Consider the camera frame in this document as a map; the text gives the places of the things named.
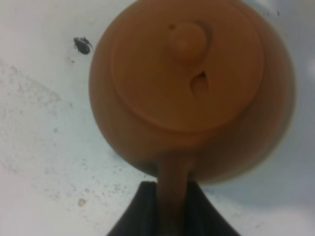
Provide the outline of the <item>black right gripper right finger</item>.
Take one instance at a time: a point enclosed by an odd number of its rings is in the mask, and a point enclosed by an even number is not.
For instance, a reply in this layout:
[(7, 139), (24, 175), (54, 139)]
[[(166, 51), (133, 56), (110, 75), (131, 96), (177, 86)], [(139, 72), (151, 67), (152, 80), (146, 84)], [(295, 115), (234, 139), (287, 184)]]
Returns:
[(195, 181), (188, 183), (184, 213), (185, 236), (239, 236)]

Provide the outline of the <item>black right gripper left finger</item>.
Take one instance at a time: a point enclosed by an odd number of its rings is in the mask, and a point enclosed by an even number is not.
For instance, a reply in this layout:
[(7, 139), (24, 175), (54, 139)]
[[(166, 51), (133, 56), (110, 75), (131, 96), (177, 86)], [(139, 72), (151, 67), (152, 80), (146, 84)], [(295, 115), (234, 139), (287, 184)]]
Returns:
[(158, 234), (156, 188), (155, 182), (141, 182), (130, 205), (108, 235), (156, 236)]

